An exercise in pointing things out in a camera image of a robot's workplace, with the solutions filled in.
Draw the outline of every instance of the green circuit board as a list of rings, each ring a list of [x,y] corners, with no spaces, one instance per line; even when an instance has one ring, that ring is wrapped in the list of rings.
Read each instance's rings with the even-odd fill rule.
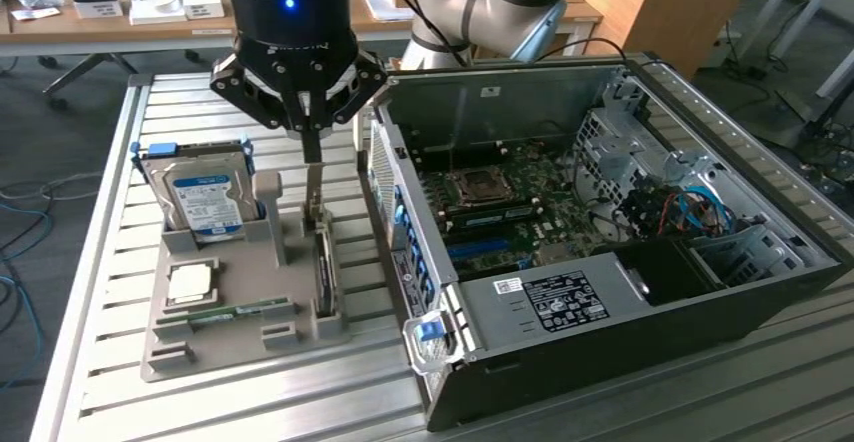
[[[613,237],[602,234],[590,219],[590,208],[572,190],[568,181],[573,175],[562,165],[564,151],[549,150],[545,144],[521,142],[505,146],[509,150],[500,164],[469,167],[465,171],[423,172],[422,185],[434,211],[437,223],[445,230],[442,212],[464,206],[461,173],[478,172],[478,176],[501,179],[516,200],[538,200],[542,213],[520,222],[498,223],[464,230],[446,230],[445,242],[450,252],[466,244],[502,241],[502,249],[469,257],[454,257],[462,279],[485,274],[493,269],[525,269],[552,262],[590,255]],[[490,204],[477,210],[489,210]]]

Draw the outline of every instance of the power supply label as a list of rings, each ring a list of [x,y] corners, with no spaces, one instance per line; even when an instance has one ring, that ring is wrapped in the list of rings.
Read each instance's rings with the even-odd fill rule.
[[[524,284],[532,307],[549,332],[606,319],[609,311],[582,271]]]
[[[241,207],[229,196],[231,180],[227,175],[178,179],[173,185],[194,231],[221,235],[241,229]]]

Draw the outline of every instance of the aluminum table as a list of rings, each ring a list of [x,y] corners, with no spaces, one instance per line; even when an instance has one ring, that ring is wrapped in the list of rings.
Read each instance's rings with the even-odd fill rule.
[[[842,244],[852,220],[666,67],[656,77]],[[209,90],[209,74],[133,79],[58,342],[34,441],[836,440],[854,433],[854,278],[784,311],[744,340],[449,432],[423,430],[389,283],[354,164],[354,133],[323,141],[354,338],[345,345],[147,384],[145,324],[162,212],[129,144],[255,141],[261,170],[282,173],[283,212],[298,210],[299,144]],[[650,123],[677,147],[669,117]]]

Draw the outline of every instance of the motherboard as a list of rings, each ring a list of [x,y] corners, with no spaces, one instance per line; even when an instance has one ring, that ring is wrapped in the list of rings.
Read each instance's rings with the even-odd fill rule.
[[[593,223],[597,201],[573,191],[568,157],[564,146],[529,140],[417,160],[461,280],[588,257],[614,237]]]

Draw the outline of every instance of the wooden cabinet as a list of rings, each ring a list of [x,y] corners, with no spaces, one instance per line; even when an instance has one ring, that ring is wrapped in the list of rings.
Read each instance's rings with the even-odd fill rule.
[[[718,33],[740,0],[585,0],[604,20],[594,37],[605,37],[628,52],[653,51],[692,77],[713,49]],[[589,54],[613,53],[601,43]]]

